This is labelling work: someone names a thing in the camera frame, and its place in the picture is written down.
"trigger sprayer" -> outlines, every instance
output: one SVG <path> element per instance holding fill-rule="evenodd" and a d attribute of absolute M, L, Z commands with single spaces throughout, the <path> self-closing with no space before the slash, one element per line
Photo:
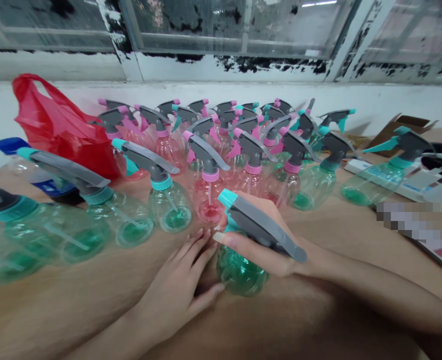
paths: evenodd
<path fill-rule="evenodd" d="M 126 157 L 129 174 L 139 169 L 149 171 L 152 190 L 148 208 L 154 224 L 172 234 L 185 230 L 192 220 L 191 202 L 186 190 L 171 178 L 171 174 L 180 172 L 179 168 L 156 153 L 128 141 L 115 139 L 112 145 Z"/>
<path fill-rule="evenodd" d="M 246 235 L 258 244 L 288 255 L 299 263 L 307 261 L 306 251 L 262 210 L 243 197 L 224 189 L 219 201 L 226 207 L 226 232 Z M 217 276 L 226 290 L 235 295 L 253 297 L 261 292 L 269 276 L 265 270 L 227 246 L 221 246 Z"/>
<path fill-rule="evenodd" d="M 430 142 L 423 139 L 406 126 L 394 130 L 396 136 L 377 146 L 363 151 L 374 153 L 384 150 L 400 149 L 403 151 L 387 163 L 374 165 L 357 173 L 341 189 L 341 194 L 351 203 L 360 206 L 372 206 L 384 201 L 395 192 L 405 178 L 405 169 L 424 152 L 435 153 Z"/>
<path fill-rule="evenodd" d="M 311 167 L 299 177 L 298 194 L 291 198 L 292 206 L 303 211 L 315 210 L 331 195 L 336 185 L 336 170 L 343 159 L 359 158 L 351 143 L 333 132 L 322 138 L 331 154 L 319 166 Z"/>
<path fill-rule="evenodd" d="M 198 135 L 184 132 L 189 145 L 188 163 L 194 159 L 202 161 L 202 177 L 197 180 L 195 189 L 195 208 L 199 219 L 208 224 L 217 224 L 223 212 L 222 204 L 217 200 L 224 189 L 224 181 L 220 178 L 219 168 L 228 171 L 229 166 L 222 157 Z"/>

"hand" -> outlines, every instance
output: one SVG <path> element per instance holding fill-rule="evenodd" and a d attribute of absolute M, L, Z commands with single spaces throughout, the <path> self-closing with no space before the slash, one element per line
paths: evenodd
<path fill-rule="evenodd" d="M 204 267 L 217 249 L 214 242 L 206 250 L 211 230 L 199 229 L 188 236 L 181 248 L 171 254 L 159 270 L 141 300 L 131 309 L 138 323 L 146 328 L 151 345 L 172 337 L 202 310 L 209 307 L 218 293 L 224 290 L 221 283 L 194 298 L 194 291 Z"/>
<path fill-rule="evenodd" d="M 278 209 L 273 206 L 271 200 L 255 197 L 240 191 L 236 191 L 236 193 L 248 200 L 254 206 L 258 207 L 279 226 L 281 226 L 282 229 L 291 237 L 291 239 L 297 242 L 297 244 L 307 252 L 308 261 L 304 264 L 300 264 L 291 257 L 281 255 L 267 247 L 259 245 L 248 237 L 245 237 L 237 232 L 216 232 L 213 239 L 233 249 L 238 254 L 266 270 L 268 273 L 278 277 L 286 277 L 293 273 L 303 275 L 311 273 L 311 256 L 322 251 L 322 249 L 302 237 L 294 236 L 282 219 Z M 215 230 L 224 230 L 226 225 L 227 215 L 223 213 L 221 220 L 219 221 L 219 225 L 215 228 Z"/>

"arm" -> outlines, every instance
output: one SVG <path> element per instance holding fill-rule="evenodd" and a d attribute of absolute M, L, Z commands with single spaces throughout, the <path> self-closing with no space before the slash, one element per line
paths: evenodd
<path fill-rule="evenodd" d="M 141 300 L 127 313 L 65 359 L 138 359 L 150 348 L 210 306 L 222 284 L 194 297 L 199 277 L 216 252 L 217 243 L 206 246 L 210 230 L 189 237 L 171 254 Z"/>
<path fill-rule="evenodd" d="M 296 239 L 271 201 L 238 194 L 263 210 Z M 227 218 L 224 216 L 218 229 L 226 224 Z M 299 245 L 308 255 L 308 261 L 302 264 L 235 232 L 217 232 L 213 239 L 258 264 L 268 273 L 279 277 L 299 274 L 329 281 L 351 292 L 394 323 L 415 332 L 442 335 L 442 300 L 390 271 L 322 249 L 300 237 L 297 238 Z"/>

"pink nozzle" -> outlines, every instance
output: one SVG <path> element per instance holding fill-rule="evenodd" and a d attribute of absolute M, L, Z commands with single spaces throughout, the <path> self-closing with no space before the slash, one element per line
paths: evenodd
<path fill-rule="evenodd" d="M 234 129 L 234 136 L 235 137 L 237 137 L 237 138 L 240 137 L 242 133 L 243 133 L 242 129 L 240 129 L 238 127 Z"/>
<path fill-rule="evenodd" d="M 182 137 L 184 138 L 185 141 L 189 141 L 192 135 L 194 134 L 187 130 L 182 133 Z"/>
<path fill-rule="evenodd" d="M 106 135 L 107 135 L 107 138 L 109 140 L 122 139 L 122 134 L 121 134 L 120 131 L 118 131 L 118 132 L 107 132 Z"/>
<path fill-rule="evenodd" d="M 269 146 L 269 147 L 274 146 L 274 145 L 276 145 L 276 139 L 271 140 L 271 139 L 268 139 L 265 137 L 263 144 L 266 146 Z"/>
<path fill-rule="evenodd" d="M 284 169 L 287 172 L 293 173 L 293 174 L 297 174 L 298 172 L 301 171 L 302 165 L 293 165 L 291 164 L 289 161 L 286 161 L 286 163 L 284 164 Z"/>
<path fill-rule="evenodd" d="M 129 108 L 125 105 L 118 107 L 117 110 L 119 110 L 119 112 L 121 114 L 128 114 L 129 113 Z"/>
<path fill-rule="evenodd" d="M 286 133 L 289 131 L 289 128 L 287 126 L 283 126 L 281 129 L 279 129 L 279 134 L 281 136 L 286 135 Z"/>
<path fill-rule="evenodd" d="M 156 131 L 158 138 L 167 138 L 169 136 L 168 130 Z"/>
<path fill-rule="evenodd" d="M 213 183 L 214 181 L 219 179 L 219 169 L 214 174 L 207 174 L 202 171 L 202 179 L 208 183 Z"/>
<path fill-rule="evenodd" d="M 262 166 L 251 166 L 247 163 L 244 169 L 251 175 L 257 175 L 261 173 Z"/>

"teal nozzle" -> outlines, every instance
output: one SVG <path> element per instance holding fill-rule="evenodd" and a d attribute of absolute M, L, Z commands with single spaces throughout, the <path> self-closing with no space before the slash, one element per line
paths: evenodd
<path fill-rule="evenodd" d="M 238 196 L 239 195 L 236 194 L 235 192 L 232 192 L 228 189 L 224 189 L 223 191 L 221 191 L 217 199 L 226 207 L 226 213 L 227 213 L 228 209 L 231 208 L 231 206 L 237 200 Z"/>

